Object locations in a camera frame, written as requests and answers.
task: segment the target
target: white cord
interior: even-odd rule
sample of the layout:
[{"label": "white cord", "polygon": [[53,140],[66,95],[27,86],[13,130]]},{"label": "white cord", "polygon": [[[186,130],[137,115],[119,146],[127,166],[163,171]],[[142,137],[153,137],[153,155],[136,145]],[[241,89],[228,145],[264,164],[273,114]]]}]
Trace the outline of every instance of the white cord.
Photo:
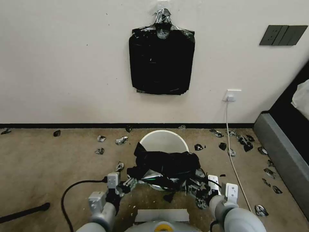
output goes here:
[{"label": "white cord", "polygon": [[[227,132],[228,132],[228,142],[229,142],[228,104],[229,104],[229,102],[227,101],[227,102],[226,102],[226,129],[227,129]],[[243,187],[242,187],[242,185],[241,185],[241,182],[240,182],[240,180],[239,180],[238,174],[237,174],[236,169],[235,169],[235,167],[234,167],[231,154],[232,154],[232,152],[231,152],[231,148],[230,148],[230,145],[229,145],[229,159],[231,160],[232,167],[233,167],[234,172],[235,172],[235,174],[236,174],[236,177],[237,177],[239,186],[240,186],[240,188],[241,188],[241,191],[242,191],[242,193],[244,194],[244,197],[245,197],[246,203],[247,203],[247,205],[248,205],[248,208],[249,208],[249,210],[250,210],[251,213],[252,213],[252,209],[251,209],[251,207],[250,207],[249,201],[248,201],[248,199],[247,199],[247,196],[246,196],[246,194],[245,194],[245,191],[244,191],[244,189],[243,189]]]}]

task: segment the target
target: black handle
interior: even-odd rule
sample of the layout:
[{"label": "black handle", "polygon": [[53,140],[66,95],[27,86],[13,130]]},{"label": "black handle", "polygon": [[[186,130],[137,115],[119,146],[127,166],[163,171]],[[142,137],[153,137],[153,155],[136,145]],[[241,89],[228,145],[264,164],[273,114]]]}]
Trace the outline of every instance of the black handle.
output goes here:
[{"label": "black handle", "polygon": [[4,217],[0,217],[0,224],[7,222],[7,221],[17,219],[17,218],[21,218],[21,217],[26,216],[28,214],[36,213],[36,212],[39,212],[39,211],[46,211],[46,210],[49,209],[50,206],[51,206],[51,204],[49,202],[47,202],[47,203],[45,203],[41,206],[38,206],[38,207],[26,209],[26,210],[18,212],[18,213],[13,213],[13,214],[10,214],[10,215],[4,216]]}]

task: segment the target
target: white bin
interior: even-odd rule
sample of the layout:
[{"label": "white bin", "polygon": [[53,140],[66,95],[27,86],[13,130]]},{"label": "white bin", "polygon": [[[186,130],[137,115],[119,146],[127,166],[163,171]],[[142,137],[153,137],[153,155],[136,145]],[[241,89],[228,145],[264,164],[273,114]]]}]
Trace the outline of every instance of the white bin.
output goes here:
[{"label": "white bin", "polygon": [[[168,130],[152,131],[141,139],[140,144],[146,151],[163,151],[167,153],[189,151],[188,145],[183,138]],[[150,186],[155,190],[163,191],[162,188]]]}]

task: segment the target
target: beige carpet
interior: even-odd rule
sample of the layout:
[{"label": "beige carpet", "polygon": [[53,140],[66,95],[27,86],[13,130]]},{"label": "beige carpet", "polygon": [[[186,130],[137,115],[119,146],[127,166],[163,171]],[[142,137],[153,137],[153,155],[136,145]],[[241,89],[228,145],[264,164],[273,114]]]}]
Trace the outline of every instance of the beige carpet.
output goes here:
[{"label": "beige carpet", "polygon": [[[84,179],[102,179],[114,171],[118,161],[125,167],[135,164],[133,155],[137,142],[154,129],[133,129],[131,133],[124,129],[64,129],[60,137],[53,137],[52,129],[12,129],[7,135],[0,136],[0,216],[35,207],[50,202],[46,212],[39,212],[0,225],[0,231],[69,231],[61,213],[60,199],[64,190],[74,182]],[[225,136],[217,138],[206,129],[172,129],[187,142],[191,152],[194,145],[206,145],[196,151],[202,168],[208,174],[221,175],[219,182],[238,184],[226,151],[219,149],[220,142],[227,143]],[[245,152],[235,137],[231,137],[231,148],[236,151],[234,164],[242,181],[252,209],[262,204],[269,213],[261,217],[267,231],[309,231],[309,223],[284,185],[280,176],[271,179],[263,171],[267,168],[268,156],[261,155],[257,148],[260,143],[251,129],[236,129],[240,135],[249,134],[256,141],[254,148]],[[105,142],[97,142],[97,136],[107,137]],[[129,136],[126,144],[117,146],[115,139]],[[103,147],[103,155],[95,154],[97,148]],[[266,186],[262,178],[271,185],[278,186],[283,194],[275,194]],[[126,179],[126,170],[122,180]],[[72,221],[74,230],[87,223],[90,216],[88,196],[93,191],[104,191],[106,185],[81,184],[71,189],[65,198],[65,207]],[[153,190],[149,186],[137,186],[131,194],[121,201],[120,211],[116,217],[114,231],[122,232],[130,227],[138,209],[186,208],[190,214],[190,223],[202,231],[208,231],[212,217],[208,210],[196,207],[191,197],[176,193],[172,203],[163,200],[164,192]],[[244,197],[239,190],[238,204],[247,208]]]}]

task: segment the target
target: black garbage bag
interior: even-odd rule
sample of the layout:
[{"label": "black garbage bag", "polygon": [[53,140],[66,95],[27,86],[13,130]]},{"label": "black garbage bag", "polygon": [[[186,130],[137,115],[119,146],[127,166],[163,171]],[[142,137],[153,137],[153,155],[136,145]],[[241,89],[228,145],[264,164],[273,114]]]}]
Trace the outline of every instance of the black garbage bag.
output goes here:
[{"label": "black garbage bag", "polygon": [[166,153],[162,151],[146,151],[138,143],[134,152],[136,166],[127,168],[127,174],[137,180],[152,170],[161,174],[143,181],[161,186],[167,191],[179,191],[185,180],[196,177],[196,170],[201,167],[199,158],[190,152]]},{"label": "black garbage bag", "polygon": [[170,15],[161,9],[153,25],[132,30],[130,68],[137,92],[180,95],[189,89],[194,31],[174,26]]}]

